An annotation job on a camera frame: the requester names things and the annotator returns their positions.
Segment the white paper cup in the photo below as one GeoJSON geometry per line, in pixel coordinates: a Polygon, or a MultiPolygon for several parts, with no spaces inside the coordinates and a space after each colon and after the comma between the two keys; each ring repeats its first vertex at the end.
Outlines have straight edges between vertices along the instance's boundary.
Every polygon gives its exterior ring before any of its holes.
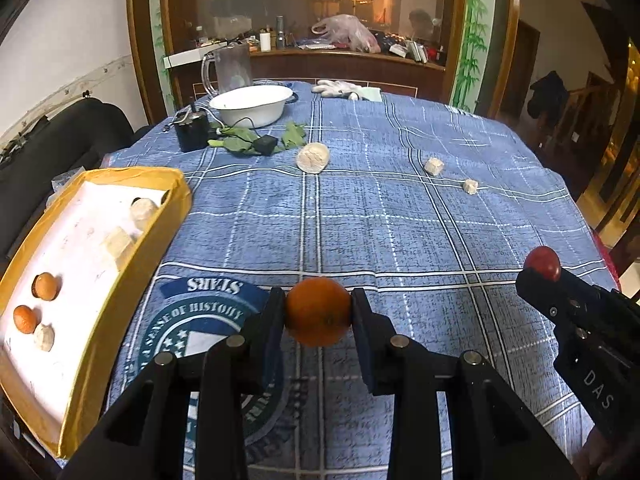
{"type": "Polygon", "coordinates": [[[271,50],[270,32],[261,32],[259,34],[259,49],[262,52],[269,52],[271,50]]]}

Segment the pink plastic bag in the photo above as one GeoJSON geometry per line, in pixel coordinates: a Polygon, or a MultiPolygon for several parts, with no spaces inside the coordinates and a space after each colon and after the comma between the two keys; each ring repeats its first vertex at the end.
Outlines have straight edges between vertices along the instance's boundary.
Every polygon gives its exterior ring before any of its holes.
{"type": "Polygon", "coordinates": [[[352,14],[337,14],[311,26],[311,32],[330,44],[347,44],[356,52],[378,54],[381,48],[372,32],[352,14]]]}

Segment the yellow cardboard tray box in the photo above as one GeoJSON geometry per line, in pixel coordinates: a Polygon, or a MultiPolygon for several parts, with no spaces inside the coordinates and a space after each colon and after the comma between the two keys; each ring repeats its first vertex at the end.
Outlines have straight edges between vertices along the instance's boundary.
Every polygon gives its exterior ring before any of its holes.
{"type": "Polygon", "coordinates": [[[96,426],[120,345],[160,259],[191,209],[183,173],[167,167],[84,171],[27,234],[1,280],[1,388],[35,439],[67,458],[96,426]],[[158,209],[144,231],[129,208],[138,197],[158,209]],[[117,270],[103,240],[117,227],[134,240],[117,270]],[[36,275],[58,278],[55,300],[32,296],[36,275]],[[13,310],[32,308],[51,325],[50,352],[22,334],[13,310]]]}

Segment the clear plastic pitcher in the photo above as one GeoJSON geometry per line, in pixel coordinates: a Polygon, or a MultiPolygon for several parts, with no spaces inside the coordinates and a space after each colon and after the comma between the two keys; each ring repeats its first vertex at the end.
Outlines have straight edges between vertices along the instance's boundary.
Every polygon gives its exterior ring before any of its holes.
{"type": "Polygon", "coordinates": [[[253,84],[248,44],[229,44],[207,52],[201,62],[201,80],[208,96],[253,84]]]}

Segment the light green cloth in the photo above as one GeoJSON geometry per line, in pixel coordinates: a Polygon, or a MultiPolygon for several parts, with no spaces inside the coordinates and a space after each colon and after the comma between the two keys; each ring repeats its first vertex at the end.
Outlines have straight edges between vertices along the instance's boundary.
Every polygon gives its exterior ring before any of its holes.
{"type": "Polygon", "coordinates": [[[381,102],[382,93],[378,87],[361,87],[358,90],[360,98],[370,102],[381,102]]]}

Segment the small black adapter box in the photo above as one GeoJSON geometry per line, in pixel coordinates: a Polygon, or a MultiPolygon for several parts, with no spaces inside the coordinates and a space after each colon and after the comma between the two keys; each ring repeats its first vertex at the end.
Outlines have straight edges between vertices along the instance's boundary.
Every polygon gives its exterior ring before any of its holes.
{"type": "Polygon", "coordinates": [[[278,147],[279,140],[270,134],[258,136],[253,142],[252,147],[255,152],[261,155],[269,156],[278,147]]]}

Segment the red apple ball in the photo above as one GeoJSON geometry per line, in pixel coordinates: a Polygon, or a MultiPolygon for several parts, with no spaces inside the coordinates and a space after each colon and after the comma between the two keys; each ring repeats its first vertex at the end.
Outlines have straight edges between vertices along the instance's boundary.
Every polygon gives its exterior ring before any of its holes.
{"type": "Polygon", "coordinates": [[[526,257],[525,269],[532,269],[548,281],[559,281],[562,266],[558,255],[548,246],[538,246],[526,257]]]}

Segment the wooden counter shelf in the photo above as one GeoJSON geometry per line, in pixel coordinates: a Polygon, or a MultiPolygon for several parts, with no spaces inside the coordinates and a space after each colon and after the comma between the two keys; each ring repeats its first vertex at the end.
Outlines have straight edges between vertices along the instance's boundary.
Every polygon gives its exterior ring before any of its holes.
{"type": "Polygon", "coordinates": [[[271,79],[314,84],[320,79],[339,79],[442,103],[448,102],[451,96],[452,77],[446,67],[393,54],[296,48],[252,52],[247,47],[239,47],[234,53],[243,63],[250,64],[254,81],[271,79]]]}

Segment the beige foam chunk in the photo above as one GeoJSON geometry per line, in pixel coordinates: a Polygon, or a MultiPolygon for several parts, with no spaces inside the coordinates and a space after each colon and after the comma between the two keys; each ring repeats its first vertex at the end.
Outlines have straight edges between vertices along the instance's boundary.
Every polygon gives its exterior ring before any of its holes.
{"type": "Polygon", "coordinates": [[[103,246],[112,258],[116,269],[121,271],[134,251],[134,240],[118,226],[107,234],[103,240],[103,246]]]}

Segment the white foam cube small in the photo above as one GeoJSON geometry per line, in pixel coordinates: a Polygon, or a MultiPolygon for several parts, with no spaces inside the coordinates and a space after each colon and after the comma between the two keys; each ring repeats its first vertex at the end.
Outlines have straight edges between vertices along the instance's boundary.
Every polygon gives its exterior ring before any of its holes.
{"type": "Polygon", "coordinates": [[[469,195],[475,195],[478,192],[479,187],[480,184],[474,179],[465,179],[462,182],[463,191],[469,195]]]}

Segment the beige foam lump in tray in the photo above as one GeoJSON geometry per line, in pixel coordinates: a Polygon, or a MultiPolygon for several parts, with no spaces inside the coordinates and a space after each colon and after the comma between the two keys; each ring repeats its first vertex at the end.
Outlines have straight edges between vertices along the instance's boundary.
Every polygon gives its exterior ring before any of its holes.
{"type": "Polygon", "coordinates": [[[34,330],[34,338],[38,350],[50,352],[54,345],[55,331],[51,325],[40,323],[34,330]]]}

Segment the blue plaid tablecloth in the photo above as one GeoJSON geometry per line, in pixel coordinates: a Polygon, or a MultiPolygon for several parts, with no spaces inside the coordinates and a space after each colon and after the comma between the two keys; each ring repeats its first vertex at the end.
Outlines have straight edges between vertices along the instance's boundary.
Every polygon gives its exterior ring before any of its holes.
{"type": "Polygon", "coordinates": [[[302,125],[329,165],[305,174],[293,152],[238,157],[223,148],[183,153],[160,124],[114,167],[183,172],[193,203],[131,320],[108,395],[116,399],[160,351],[188,356],[240,325],[206,282],[224,276],[268,289],[325,276],[362,288],[373,310],[428,350],[474,349],[574,456],[592,422],[555,373],[552,324],[515,289],[526,256],[551,247],[590,284],[612,288],[588,223],[555,172],[507,126],[408,96],[323,99],[309,84],[269,128],[302,125]],[[424,162],[445,163],[437,177],[424,162]],[[462,182],[480,184],[475,195],[462,182]]]}

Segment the white work glove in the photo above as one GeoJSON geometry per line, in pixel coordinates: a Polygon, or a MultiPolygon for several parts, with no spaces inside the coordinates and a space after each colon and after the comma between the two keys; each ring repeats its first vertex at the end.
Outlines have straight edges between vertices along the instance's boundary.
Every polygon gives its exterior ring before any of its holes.
{"type": "Polygon", "coordinates": [[[360,101],[361,88],[356,84],[351,84],[342,80],[320,79],[311,88],[312,93],[317,93],[326,99],[349,99],[351,101],[360,101]]]}

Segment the black cube device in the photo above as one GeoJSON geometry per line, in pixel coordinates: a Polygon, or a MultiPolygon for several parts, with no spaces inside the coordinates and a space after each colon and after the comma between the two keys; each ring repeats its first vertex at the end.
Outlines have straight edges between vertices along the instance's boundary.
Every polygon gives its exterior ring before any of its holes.
{"type": "Polygon", "coordinates": [[[209,122],[205,110],[192,110],[192,108],[180,110],[172,126],[183,153],[208,147],[209,122]]]}

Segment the orange tangerine in tray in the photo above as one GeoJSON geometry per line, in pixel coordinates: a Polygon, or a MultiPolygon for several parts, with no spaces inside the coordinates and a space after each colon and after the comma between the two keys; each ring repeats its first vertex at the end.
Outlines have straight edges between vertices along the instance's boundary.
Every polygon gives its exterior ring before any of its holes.
{"type": "Polygon", "coordinates": [[[32,308],[21,304],[13,310],[13,322],[22,334],[32,334],[38,325],[38,318],[32,308]]]}

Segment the orange tangerine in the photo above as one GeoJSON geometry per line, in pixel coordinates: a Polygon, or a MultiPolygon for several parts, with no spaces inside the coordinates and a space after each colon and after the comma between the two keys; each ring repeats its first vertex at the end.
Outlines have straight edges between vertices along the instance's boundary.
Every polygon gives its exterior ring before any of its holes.
{"type": "Polygon", "coordinates": [[[285,327],[308,348],[333,346],[350,326],[350,296],[330,278],[307,278],[285,297],[285,327]]]}
{"type": "Polygon", "coordinates": [[[21,304],[13,310],[13,322],[22,334],[32,334],[38,325],[38,318],[32,308],[21,304]]]}
{"type": "Polygon", "coordinates": [[[59,289],[58,278],[49,272],[36,275],[32,282],[32,296],[44,301],[55,300],[59,289]]]}

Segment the dark jacket on chair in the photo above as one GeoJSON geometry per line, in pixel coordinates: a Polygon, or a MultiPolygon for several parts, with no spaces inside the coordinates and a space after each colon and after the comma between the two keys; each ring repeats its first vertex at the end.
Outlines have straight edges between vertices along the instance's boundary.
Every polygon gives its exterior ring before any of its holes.
{"type": "Polygon", "coordinates": [[[529,89],[533,91],[532,98],[527,103],[529,116],[534,119],[544,116],[549,128],[556,127],[570,97],[563,79],[552,70],[531,84],[529,89]]]}

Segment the green fabric leaves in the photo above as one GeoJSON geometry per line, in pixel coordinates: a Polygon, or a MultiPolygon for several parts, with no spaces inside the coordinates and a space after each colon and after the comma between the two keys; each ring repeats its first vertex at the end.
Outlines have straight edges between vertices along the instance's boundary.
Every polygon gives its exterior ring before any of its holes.
{"type": "Polygon", "coordinates": [[[288,122],[280,138],[270,133],[259,134],[251,128],[232,126],[217,128],[207,144],[211,148],[223,148],[236,156],[271,156],[302,148],[307,140],[302,125],[288,122]]]}

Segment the white enamel basin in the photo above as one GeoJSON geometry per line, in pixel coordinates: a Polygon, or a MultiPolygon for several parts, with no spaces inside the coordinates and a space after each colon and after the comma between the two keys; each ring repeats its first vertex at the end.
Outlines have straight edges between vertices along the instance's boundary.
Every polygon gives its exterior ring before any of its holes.
{"type": "Polygon", "coordinates": [[[227,127],[258,129],[277,122],[297,94],[280,84],[258,84],[218,94],[208,106],[227,127]]]}

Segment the large beige foam cylinder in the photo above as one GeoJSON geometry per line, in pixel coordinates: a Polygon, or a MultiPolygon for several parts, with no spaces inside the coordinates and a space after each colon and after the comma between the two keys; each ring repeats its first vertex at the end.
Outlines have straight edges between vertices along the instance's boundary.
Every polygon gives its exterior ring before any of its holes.
{"type": "Polygon", "coordinates": [[[321,174],[329,161],[329,148],[318,142],[306,144],[296,155],[296,166],[305,174],[321,174]]]}

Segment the beige foam round piece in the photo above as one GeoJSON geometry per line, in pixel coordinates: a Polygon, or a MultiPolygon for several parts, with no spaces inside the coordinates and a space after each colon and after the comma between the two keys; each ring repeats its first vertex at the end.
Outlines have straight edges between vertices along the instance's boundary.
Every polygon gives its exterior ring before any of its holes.
{"type": "Polygon", "coordinates": [[[134,226],[144,231],[157,212],[158,206],[149,198],[136,198],[130,205],[129,213],[134,226]]]}

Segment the black leather sofa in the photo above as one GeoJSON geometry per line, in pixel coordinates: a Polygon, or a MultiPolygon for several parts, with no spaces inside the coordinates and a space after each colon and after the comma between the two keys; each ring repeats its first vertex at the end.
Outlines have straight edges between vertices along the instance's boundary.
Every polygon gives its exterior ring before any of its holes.
{"type": "Polygon", "coordinates": [[[67,171],[96,169],[150,130],[132,128],[117,106],[83,98],[53,118],[41,117],[17,150],[1,159],[1,266],[6,268],[67,171]]]}

